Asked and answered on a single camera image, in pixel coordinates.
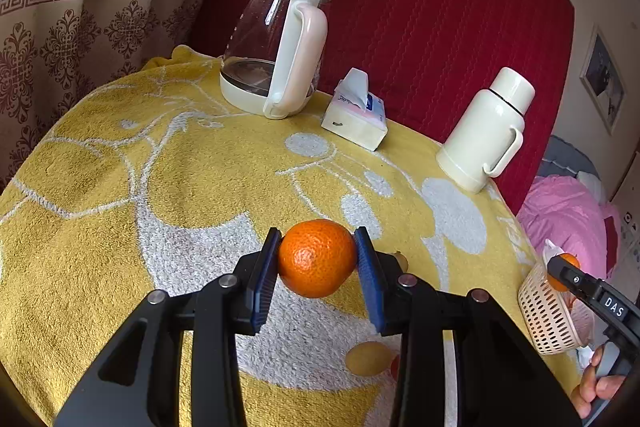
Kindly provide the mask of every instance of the perforated basket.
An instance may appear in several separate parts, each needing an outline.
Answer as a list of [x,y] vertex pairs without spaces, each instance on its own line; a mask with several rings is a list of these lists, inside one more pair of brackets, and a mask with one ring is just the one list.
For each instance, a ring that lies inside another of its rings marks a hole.
[[541,355],[555,355],[588,343],[593,312],[578,300],[569,312],[562,295],[547,282],[542,261],[536,263],[520,286],[518,303]]

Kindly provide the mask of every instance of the thermos cap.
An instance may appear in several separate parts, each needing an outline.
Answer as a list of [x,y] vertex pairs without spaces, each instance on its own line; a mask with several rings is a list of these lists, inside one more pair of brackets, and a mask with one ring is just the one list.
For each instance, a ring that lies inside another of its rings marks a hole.
[[536,93],[527,79],[511,68],[502,68],[489,89],[498,94],[505,102],[511,104],[522,115],[529,108]]

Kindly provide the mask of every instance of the tissue packet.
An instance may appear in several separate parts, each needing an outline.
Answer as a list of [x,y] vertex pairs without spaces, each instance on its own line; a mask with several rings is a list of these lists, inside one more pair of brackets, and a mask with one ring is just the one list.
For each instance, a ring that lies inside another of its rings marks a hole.
[[351,68],[337,85],[322,127],[374,151],[386,135],[385,105],[369,92],[369,77]]

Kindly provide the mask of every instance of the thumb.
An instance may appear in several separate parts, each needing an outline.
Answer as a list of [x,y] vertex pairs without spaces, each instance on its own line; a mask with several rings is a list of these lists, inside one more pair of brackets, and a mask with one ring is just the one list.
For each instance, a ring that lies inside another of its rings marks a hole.
[[596,384],[596,394],[603,400],[610,400],[620,389],[625,377],[615,375],[613,377],[602,377]]

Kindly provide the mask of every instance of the yellow towel tablecloth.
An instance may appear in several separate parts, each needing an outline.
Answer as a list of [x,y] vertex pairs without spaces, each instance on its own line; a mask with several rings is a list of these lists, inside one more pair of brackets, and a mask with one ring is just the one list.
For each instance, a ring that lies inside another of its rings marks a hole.
[[[219,66],[179,46],[95,90],[0,198],[0,361],[45,421],[148,291],[196,291],[258,250],[269,227],[316,217],[365,225],[377,250],[401,251],[438,289],[488,289],[526,331],[516,293],[533,253],[495,185],[460,191],[435,162],[438,145],[393,122],[374,153],[328,133],[325,94],[286,120],[242,113],[220,93]],[[356,275],[325,299],[278,281],[260,335],[238,337],[249,425],[388,425],[389,372],[344,367],[375,338]],[[187,341],[182,425],[190,354]],[[565,389],[576,384],[569,356],[547,363]]]

